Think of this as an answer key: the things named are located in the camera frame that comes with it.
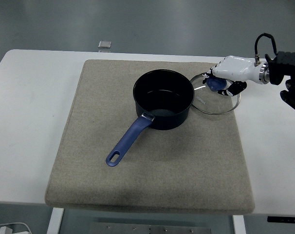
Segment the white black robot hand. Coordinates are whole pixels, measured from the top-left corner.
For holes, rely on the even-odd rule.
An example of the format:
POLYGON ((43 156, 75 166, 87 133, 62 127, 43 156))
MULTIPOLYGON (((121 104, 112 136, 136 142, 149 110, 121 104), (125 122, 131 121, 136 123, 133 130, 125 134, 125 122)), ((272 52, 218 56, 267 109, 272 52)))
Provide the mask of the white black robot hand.
POLYGON ((258 58, 227 56, 204 74, 203 84, 223 96, 236 96, 247 87, 247 81, 269 82, 268 64, 258 58))

